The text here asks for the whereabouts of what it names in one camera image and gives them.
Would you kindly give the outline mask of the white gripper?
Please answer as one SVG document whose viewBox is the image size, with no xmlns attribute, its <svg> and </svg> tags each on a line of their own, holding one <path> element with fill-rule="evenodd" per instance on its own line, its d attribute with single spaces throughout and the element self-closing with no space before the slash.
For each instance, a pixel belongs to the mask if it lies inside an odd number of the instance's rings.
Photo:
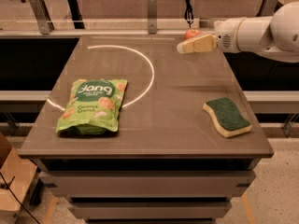
<svg viewBox="0 0 299 224">
<path fill-rule="evenodd" d="M 238 53 L 237 33 L 243 18 L 232 18 L 225 21 L 215 21 L 215 35 L 198 35 L 194 41 L 184 41 L 177 45 L 177 51 L 181 54 L 210 52 L 217 47 L 222 52 Z"/>
</svg>

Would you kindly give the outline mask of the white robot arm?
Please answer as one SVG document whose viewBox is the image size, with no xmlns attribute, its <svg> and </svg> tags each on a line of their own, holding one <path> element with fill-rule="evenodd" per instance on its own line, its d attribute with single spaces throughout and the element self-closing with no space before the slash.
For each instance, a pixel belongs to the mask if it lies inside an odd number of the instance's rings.
<svg viewBox="0 0 299 224">
<path fill-rule="evenodd" d="M 299 62 L 299 2 L 281 7 L 273 16 L 215 21 L 212 33 L 200 34 L 177 45 L 179 53 L 252 52 L 284 63 Z"/>
</svg>

